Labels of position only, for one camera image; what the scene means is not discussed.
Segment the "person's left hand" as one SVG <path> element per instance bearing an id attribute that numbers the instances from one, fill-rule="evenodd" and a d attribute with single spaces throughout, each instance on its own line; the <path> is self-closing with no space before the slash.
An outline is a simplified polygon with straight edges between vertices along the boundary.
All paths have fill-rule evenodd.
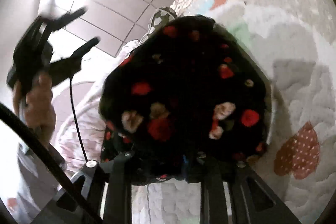
<path id="1" fill-rule="evenodd" d="M 32 89 L 25 95 L 21 92 L 21 83 L 17 81 L 13 89 L 13 107 L 15 115 L 19 115 L 19 105 L 22 100 L 27 106 L 23 110 L 23 116 L 27 127 L 40 128 L 37 138 L 46 148 L 49 147 L 52 134 L 55 130 L 56 114 L 52 106 L 52 81 L 46 72 L 39 73 Z"/>

